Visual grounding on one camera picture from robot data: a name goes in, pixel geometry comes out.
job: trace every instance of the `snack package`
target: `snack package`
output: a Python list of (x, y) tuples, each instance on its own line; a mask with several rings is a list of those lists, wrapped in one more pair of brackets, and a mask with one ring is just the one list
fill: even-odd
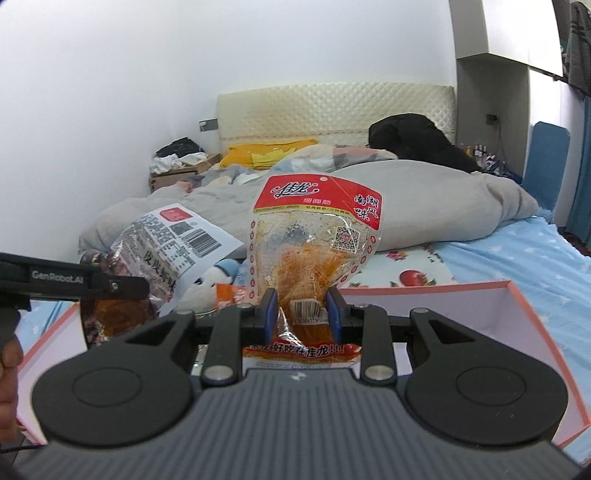
[(111, 246), (109, 265), (119, 275), (148, 280), (150, 302), (164, 316), (199, 277), (241, 245), (220, 227), (174, 203), (127, 227)]
[(98, 265), (112, 275), (144, 277), (150, 284), (145, 301), (84, 304), (89, 343), (109, 340), (171, 312), (198, 278), (241, 245), (220, 227), (174, 203), (133, 222), (107, 254), (84, 252), (80, 263)]
[(333, 342), (324, 297), (375, 252), (381, 208), (378, 192), (349, 180), (325, 174), (269, 178), (250, 224), (246, 298), (256, 303), (267, 288), (276, 288), (282, 313), (272, 345), (247, 349), (246, 356), (339, 364), (359, 356), (358, 346)]

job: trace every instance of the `wall outlet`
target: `wall outlet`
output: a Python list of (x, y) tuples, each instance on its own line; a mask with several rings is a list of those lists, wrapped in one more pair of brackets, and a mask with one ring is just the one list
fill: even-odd
[(212, 118), (210, 120), (201, 120), (199, 122), (199, 131), (200, 132), (207, 132), (210, 130), (217, 130), (217, 118)]

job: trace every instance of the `quilted headboard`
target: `quilted headboard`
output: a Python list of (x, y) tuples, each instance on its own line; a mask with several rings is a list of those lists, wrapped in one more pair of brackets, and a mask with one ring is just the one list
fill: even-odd
[(430, 118), (451, 142), (456, 96), (451, 86), (339, 82), (268, 87), (217, 97), (224, 151), (228, 145), (316, 138), (325, 144), (365, 145), (374, 122), (399, 113)]

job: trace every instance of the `yellow pillow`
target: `yellow pillow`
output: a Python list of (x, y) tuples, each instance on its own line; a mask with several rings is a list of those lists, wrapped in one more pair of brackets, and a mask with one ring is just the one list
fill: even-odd
[(267, 170), (296, 150), (318, 143), (314, 138), (287, 143), (250, 143), (230, 145), (228, 154), (219, 163), (221, 168), (237, 163), (256, 170)]

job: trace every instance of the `red snack label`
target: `red snack label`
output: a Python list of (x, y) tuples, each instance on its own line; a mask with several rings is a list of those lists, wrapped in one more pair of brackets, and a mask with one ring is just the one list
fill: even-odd
[(325, 174), (294, 173), (267, 180), (254, 212), (310, 210), (319, 213), (345, 213), (379, 230), (382, 196), (354, 181)]
[(182, 210), (178, 207), (162, 210), (160, 215), (169, 222), (180, 222), (181, 220), (193, 218), (193, 215), (191, 215), (189, 212), (186, 212), (185, 210)]

